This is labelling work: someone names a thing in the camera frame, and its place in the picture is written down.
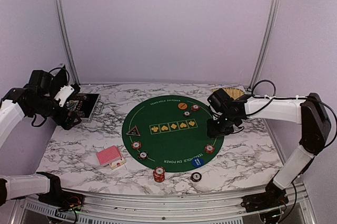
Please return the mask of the orange big blind button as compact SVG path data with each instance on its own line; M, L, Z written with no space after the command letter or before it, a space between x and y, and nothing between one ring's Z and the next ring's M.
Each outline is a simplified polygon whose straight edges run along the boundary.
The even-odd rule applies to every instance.
M179 103L178 107L181 110L185 110L185 109L187 109L187 104L186 103Z

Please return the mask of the blue small blind button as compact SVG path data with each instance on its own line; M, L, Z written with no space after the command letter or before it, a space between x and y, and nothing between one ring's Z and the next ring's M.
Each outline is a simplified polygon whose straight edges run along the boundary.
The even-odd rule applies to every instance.
M199 168L204 165L204 160L201 157L196 157L192 159L191 163L193 167Z

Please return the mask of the red playing card deck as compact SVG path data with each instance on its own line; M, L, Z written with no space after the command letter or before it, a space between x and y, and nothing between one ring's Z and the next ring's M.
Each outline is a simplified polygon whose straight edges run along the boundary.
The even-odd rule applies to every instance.
M98 162L101 166L112 164L114 162L121 162L122 155L116 146L104 149L96 154Z

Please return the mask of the triangular all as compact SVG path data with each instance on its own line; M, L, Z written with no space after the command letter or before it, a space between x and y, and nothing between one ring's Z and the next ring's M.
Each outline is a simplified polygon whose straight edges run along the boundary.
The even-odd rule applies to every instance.
M131 128L126 134L128 136L138 136L138 137L141 135L137 126L134 126L133 128Z

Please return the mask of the single orange poker chip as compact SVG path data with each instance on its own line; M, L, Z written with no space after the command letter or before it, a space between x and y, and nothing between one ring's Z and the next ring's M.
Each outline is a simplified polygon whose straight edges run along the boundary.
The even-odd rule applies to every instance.
M132 143L133 149L140 149L142 147L142 144L139 141L135 141Z

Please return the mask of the orange poker chip stack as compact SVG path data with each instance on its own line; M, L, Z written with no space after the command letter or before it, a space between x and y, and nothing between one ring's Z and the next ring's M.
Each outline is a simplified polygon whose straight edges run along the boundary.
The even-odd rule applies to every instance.
M153 171L153 177L156 182L163 182L165 180L165 169L156 167Z

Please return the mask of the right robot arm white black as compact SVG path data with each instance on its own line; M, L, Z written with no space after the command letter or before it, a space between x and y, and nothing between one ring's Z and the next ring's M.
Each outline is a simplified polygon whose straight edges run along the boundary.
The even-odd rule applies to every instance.
M332 125L326 112L328 106L317 93L291 98L243 95L233 99L225 90L218 89L207 101L219 114L217 119L207 121L207 135L210 138L232 134L234 127L240 126L246 119L281 120L301 125L299 145L261 195L261 203L266 207L274 206L291 182L304 173L327 146Z

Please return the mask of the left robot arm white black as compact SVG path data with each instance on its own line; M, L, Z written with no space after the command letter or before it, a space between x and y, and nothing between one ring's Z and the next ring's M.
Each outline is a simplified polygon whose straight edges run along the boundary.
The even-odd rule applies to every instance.
M78 84L70 84L70 75L64 66L48 72L34 70L28 83L22 88L12 88L1 99L1 143L23 118L33 120L41 116L51 118L57 125L70 130L81 123L77 113L66 104L80 92ZM39 200L61 207L70 199L79 198L61 188L58 176L47 172L32 175L1 176L1 204L12 199L38 195Z

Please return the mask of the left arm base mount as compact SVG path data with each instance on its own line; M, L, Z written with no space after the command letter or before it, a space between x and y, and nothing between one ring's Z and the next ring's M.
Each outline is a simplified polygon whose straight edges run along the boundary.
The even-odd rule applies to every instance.
M49 191L45 194L39 194L38 200L40 202L59 207L63 210L82 206L84 195L64 191L58 176L47 172L37 172L37 174L49 179Z

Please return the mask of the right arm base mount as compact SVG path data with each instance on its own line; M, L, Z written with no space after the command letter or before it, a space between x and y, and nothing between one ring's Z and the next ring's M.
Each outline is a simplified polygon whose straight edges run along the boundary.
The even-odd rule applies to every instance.
M265 210L289 203L285 189L280 189L273 182L265 187L265 192L242 197L241 206L246 212Z

